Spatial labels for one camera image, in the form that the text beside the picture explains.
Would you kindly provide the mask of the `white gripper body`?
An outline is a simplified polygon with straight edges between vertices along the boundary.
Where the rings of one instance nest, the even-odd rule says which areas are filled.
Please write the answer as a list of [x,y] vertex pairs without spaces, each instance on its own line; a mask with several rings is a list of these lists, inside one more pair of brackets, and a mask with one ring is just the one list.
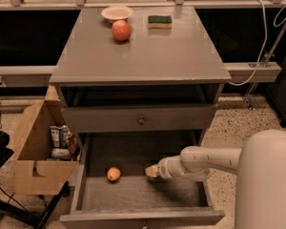
[[162,178],[170,179],[178,177],[179,156],[165,157],[158,162],[158,171]]

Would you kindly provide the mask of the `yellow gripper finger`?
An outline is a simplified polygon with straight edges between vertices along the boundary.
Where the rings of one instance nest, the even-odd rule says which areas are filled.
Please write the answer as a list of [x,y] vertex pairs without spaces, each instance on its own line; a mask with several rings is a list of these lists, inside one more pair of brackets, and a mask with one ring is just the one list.
[[145,169],[145,175],[148,177],[159,177],[159,168],[157,165],[149,166]]

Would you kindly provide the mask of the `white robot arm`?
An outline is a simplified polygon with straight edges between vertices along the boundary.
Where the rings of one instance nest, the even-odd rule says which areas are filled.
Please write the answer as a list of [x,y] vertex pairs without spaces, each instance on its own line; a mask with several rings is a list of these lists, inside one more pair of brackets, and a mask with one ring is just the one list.
[[204,180],[211,169],[236,175],[235,229],[286,229],[286,131],[260,131],[240,149],[188,146],[145,174]]

